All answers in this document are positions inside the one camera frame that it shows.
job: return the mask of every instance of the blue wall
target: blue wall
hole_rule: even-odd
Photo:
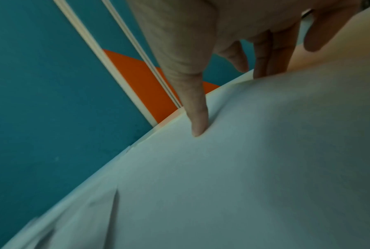
[[[150,128],[52,0],[0,1],[0,247]]]

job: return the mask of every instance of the skin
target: skin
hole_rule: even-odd
[[[304,48],[321,49],[358,11],[360,0],[128,0],[166,78],[192,122],[193,136],[208,128],[202,72],[213,53],[240,72],[249,70],[239,40],[255,49],[254,78],[286,71],[301,13],[314,9]]]

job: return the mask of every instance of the orange stripe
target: orange stripe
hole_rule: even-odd
[[[145,62],[106,49],[103,50],[158,123],[177,110]],[[156,69],[179,100],[162,70],[159,67]],[[208,82],[203,82],[203,86],[205,94],[219,87]]]

